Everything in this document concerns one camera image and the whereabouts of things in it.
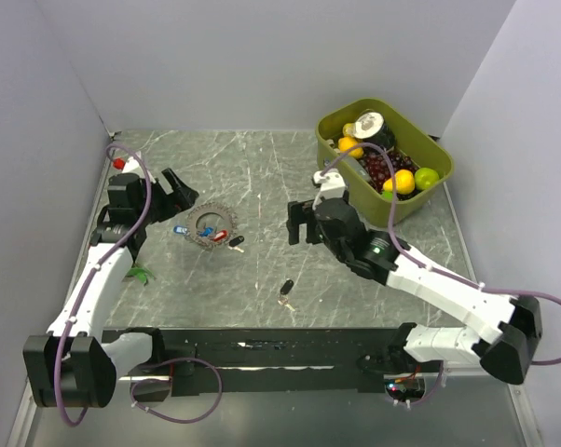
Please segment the blue key tag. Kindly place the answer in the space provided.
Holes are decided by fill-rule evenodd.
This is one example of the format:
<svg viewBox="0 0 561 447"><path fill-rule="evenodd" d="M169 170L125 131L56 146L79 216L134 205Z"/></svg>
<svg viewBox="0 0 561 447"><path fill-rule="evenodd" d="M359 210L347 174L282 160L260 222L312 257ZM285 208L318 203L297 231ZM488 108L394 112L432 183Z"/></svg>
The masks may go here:
<svg viewBox="0 0 561 447"><path fill-rule="evenodd" d="M173 232L179 235L186 235L188 233L188 228L182 225L175 225L173 227Z"/></svg>

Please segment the large metal keyring with keys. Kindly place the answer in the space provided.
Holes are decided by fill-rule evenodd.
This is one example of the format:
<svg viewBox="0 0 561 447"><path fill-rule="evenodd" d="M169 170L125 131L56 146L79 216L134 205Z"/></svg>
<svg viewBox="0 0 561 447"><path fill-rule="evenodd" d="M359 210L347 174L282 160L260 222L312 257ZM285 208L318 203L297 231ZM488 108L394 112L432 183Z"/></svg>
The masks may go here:
<svg viewBox="0 0 561 447"><path fill-rule="evenodd" d="M210 201L196 206L186 219L187 237L201 249L212 251L227 244L238 233L236 212L220 202ZM224 241L212 241L213 235L226 230L228 237Z"/></svg>

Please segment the red key tag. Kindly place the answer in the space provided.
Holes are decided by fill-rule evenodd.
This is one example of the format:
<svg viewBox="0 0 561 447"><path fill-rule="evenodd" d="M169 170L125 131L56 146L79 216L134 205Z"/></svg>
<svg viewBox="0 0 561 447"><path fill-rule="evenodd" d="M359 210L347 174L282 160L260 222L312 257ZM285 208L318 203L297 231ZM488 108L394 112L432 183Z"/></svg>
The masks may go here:
<svg viewBox="0 0 561 447"><path fill-rule="evenodd" d="M228 237L228 232L226 230L220 230L213 235L212 241L214 242L224 241L227 237Z"/></svg>

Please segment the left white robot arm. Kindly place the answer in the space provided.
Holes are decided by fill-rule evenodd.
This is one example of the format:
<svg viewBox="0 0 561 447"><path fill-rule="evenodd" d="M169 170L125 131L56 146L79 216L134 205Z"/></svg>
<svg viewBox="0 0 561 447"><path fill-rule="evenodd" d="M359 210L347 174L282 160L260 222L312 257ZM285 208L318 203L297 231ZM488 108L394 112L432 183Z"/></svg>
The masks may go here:
<svg viewBox="0 0 561 447"><path fill-rule="evenodd" d="M38 406L103 408L120 377L136 367L155 374L166 365L159 329L128 328L115 341L102 341L121 283L146 240L147 226L191 209L198 198L172 169L162 174L170 192L157 179L146 179L139 168L109 179L108 201L90 235L82 274L46 334L29 337L23 347Z"/></svg>

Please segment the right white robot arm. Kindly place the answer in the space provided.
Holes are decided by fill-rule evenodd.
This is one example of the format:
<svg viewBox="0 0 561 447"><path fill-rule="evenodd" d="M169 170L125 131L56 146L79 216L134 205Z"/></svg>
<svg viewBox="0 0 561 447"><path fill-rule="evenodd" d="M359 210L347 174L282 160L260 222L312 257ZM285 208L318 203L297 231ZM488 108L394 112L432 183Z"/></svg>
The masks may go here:
<svg viewBox="0 0 561 447"><path fill-rule="evenodd" d="M500 381L521 385L542 336L540 304L532 295L490 294L465 284L415 247L365 227L345 198L319 205L293 201L287 206L289 242L322 243L352 273L387 288L407 292L460 322L459 327L403 324L390 347L391 364L410 371L418 363L441 360L480 365Z"/></svg>

